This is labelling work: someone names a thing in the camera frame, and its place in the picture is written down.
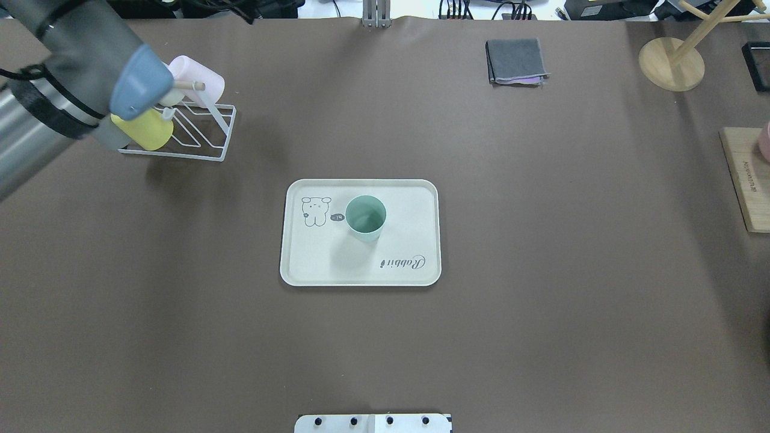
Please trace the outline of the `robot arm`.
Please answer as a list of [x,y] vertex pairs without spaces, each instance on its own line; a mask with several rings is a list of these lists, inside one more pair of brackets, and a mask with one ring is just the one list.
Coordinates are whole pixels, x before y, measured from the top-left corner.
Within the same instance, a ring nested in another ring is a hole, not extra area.
[[2,86],[2,199],[105,117],[135,120],[173,88],[156,52],[105,1],[3,1],[49,50]]

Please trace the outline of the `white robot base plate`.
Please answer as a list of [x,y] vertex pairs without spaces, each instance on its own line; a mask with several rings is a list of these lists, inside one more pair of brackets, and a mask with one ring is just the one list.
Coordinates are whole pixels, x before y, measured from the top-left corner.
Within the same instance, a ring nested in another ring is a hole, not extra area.
[[450,414],[306,414],[294,432],[453,432]]

